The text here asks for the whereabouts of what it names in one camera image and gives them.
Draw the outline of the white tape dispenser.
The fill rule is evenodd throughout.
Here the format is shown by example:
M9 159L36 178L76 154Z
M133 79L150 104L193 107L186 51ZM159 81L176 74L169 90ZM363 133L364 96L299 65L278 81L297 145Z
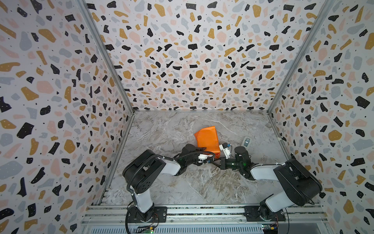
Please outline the white tape dispenser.
M249 148L251 145L251 142L252 142L251 138L247 136L243 139L242 146L245 148Z

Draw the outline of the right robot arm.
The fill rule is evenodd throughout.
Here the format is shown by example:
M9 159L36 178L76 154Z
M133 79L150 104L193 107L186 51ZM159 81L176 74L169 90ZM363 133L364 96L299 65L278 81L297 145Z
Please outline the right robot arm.
M322 191L321 183L296 159L283 164L258 164L243 146L234 149L231 157L231 145L219 146L224 156L220 158L220 169L232 169L248 180L273 180L280 183L282 190L260 202L258 215L270 219L271 215L293 205L313 204L313 198Z

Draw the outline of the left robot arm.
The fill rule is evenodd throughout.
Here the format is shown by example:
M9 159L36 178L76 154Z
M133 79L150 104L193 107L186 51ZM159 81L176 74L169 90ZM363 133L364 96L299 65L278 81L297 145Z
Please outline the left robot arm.
M154 153L148 149L133 160L123 170L122 175L127 183L126 190L131 194L133 204L143 215L154 208L150 187L160 174L179 176L190 165L201 166L214 161L215 154L206 148L187 144L174 157Z

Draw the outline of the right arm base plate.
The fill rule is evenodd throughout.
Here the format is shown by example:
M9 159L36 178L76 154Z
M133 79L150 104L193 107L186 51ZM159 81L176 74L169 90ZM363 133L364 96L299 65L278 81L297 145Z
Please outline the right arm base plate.
M266 206L262 205L250 205L244 207L244 214L243 214L248 222L254 221L267 221L267 222L275 222L275 221L286 221L287 218L285 217L283 210L280 210L276 213L270 211Z

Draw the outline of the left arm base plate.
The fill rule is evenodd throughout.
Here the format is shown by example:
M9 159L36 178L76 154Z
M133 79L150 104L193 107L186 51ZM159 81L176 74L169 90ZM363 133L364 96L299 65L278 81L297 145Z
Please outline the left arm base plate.
M137 207L131 206L128 209L126 219L128 223L140 222L158 222L165 223L167 219L168 208L166 206L151 207L145 213L142 213Z

